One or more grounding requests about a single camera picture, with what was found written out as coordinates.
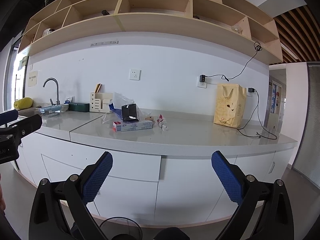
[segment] silver bolt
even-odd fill
[[[40,184],[41,184],[41,185],[45,185],[47,182],[48,182],[47,179],[41,179]]]
[[[70,176],[71,181],[76,181],[77,179],[78,179],[78,175],[76,175],[76,174],[73,174]]]
[[[280,180],[280,179],[278,179],[278,180],[277,180],[277,184],[278,184],[279,186],[283,186],[283,181]]]
[[[247,180],[250,181],[250,182],[253,182],[256,178],[252,175],[248,175],[247,176]]]

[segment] gray floor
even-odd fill
[[[0,165],[1,186],[6,202],[5,214],[22,240],[28,239],[28,224],[30,211],[36,189],[23,179],[10,163]],[[286,169],[282,179],[285,182],[294,219],[295,240],[301,240],[309,231],[320,213],[320,190],[308,180],[293,170]],[[71,226],[73,218],[70,210],[63,206],[63,210]],[[260,208],[256,209],[247,230],[242,239],[250,236],[250,233],[258,219]],[[182,228],[191,240],[213,240],[223,229],[227,220],[210,225]],[[143,239],[151,240],[159,229],[143,228]]]

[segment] dark green box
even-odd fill
[[[90,106],[89,103],[69,103],[69,111],[77,112],[89,112]]]

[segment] human hand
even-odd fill
[[[2,210],[2,211],[5,210],[5,202],[3,199],[1,184],[0,184],[0,210]]]

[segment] yellow cushion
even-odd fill
[[[31,107],[33,100],[31,98],[23,98],[14,102],[13,107],[17,110]]]

